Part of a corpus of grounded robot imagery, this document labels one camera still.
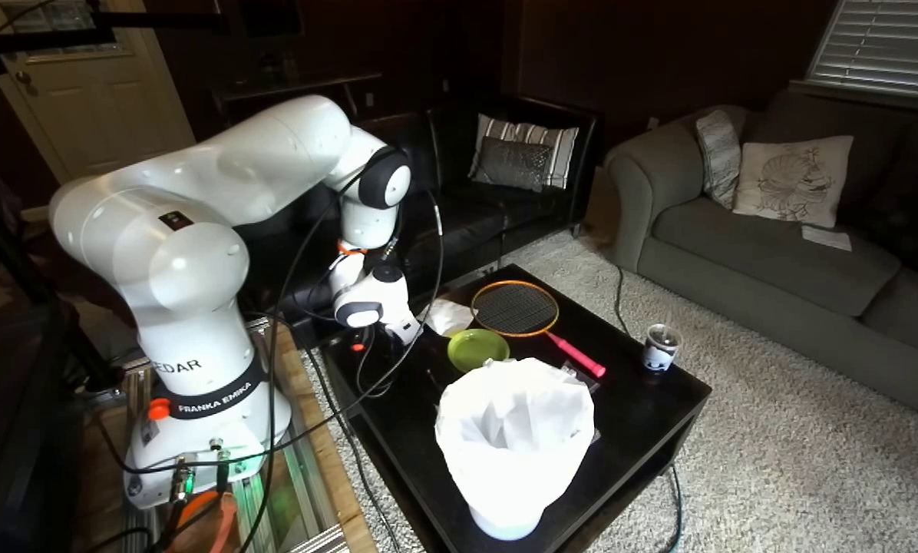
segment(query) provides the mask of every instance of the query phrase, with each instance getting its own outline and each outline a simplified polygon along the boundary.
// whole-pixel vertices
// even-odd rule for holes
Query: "soda can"
[[[655,326],[648,326],[648,335],[645,335],[641,366],[658,376],[670,371],[674,350],[679,350],[674,328],[670,328],[666,323],[655,323]]]

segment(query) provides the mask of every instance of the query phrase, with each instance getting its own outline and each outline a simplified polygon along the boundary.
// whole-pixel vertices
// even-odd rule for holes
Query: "sofa armrest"
[[[619,143],[607,151],[603,172],[619,201],[619,227],[607,256],[614,265],[637,270],[655,217],[702,191],[706,172],[691,122],[674,119]]]

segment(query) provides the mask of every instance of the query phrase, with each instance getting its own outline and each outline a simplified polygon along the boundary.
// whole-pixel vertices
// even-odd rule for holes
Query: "white plastic bag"
[[[536,529],[596,435],[586,385],[532,357],[446,388],[434,429],[477,527],[496,540]]]

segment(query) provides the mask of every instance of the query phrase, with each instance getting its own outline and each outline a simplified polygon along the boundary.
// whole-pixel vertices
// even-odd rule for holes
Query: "green object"
[[[484,359],[510,359],[510,344],[491,328],[462,328],[447,341],[447,359],[457,371],[484,366]]]

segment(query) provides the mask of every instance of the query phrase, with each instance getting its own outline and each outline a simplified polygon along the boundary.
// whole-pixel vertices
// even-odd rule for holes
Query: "black table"
[[[453,300],[489,279],[533,279],[520,269],[503,269],[479,283],[447,292]],[[567,492],[542,510],[541,527],[522,540],[495,540],[468,516],[446,458],[434,441],[437,401],[459,378],[446,359],[446,341],[425,332],[405,357],[379,401],[364,401],[355,429],[392,498],[405,510],[425,549],[583,549],[680,449],[708,388],[679,366],[663,378],[641,370],[641,344],[593,318],[581,304],[549,288],[561,307],[555,335],[575,341],[607,366],[593,385],[597,441],[588,446]],[[324,349],[324,370],[340,405],[355,401],[399,357],[401,344],[369,344],[369,359],[355,378],[358,350],[348,341]],[[565,357],[545,341],[516,341],[513,357],[536,357],[561,366]]]

